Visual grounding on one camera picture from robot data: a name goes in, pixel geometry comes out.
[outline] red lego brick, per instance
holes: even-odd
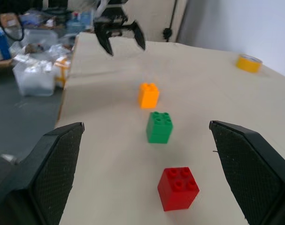
[[[199,191],[188,167],[164,169],[158,184],[164,211],[188,209]]]

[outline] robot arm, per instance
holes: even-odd
[[[99,0],[94,17],[94,31],[100,45],[107,53],[113,56],[113,50],[109,41],[110,37],[122,36],[123,31],[131,30],[137,44],[146,49],[144,34],[138,23],[124,25],[128,21],[127,15],[122,9],[122,5],[128,0]]]

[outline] green lego brick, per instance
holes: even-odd
[[[167,144],[169,142],[169,135],[154,135],[147,136],[149,143]]]
[[[155,135],[170,135],[173,129],[172,121],[167,112],[151,112],[146,132]]]

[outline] lego brick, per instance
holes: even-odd
[[[199,191],[188,167],[164,169],[158,184],[164,211],[188,209]]]
[[[148,133],[147,139],[149,143],[167,144],[169,142],[169,135],[153,135]]]
[[[142,83],[139,89],[138,102],[142,109],[155,108],[159,98],[159,90],[154,83]]]
[[[156,135],[170,136],[173,129],[172,120],[167,112],[151,112],[148,123],[147,131]]]

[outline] yellow tape roll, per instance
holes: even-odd
[[[249,55],[240,55],[236,66],[250,73],[257,73],[262,66],[262,61]]]

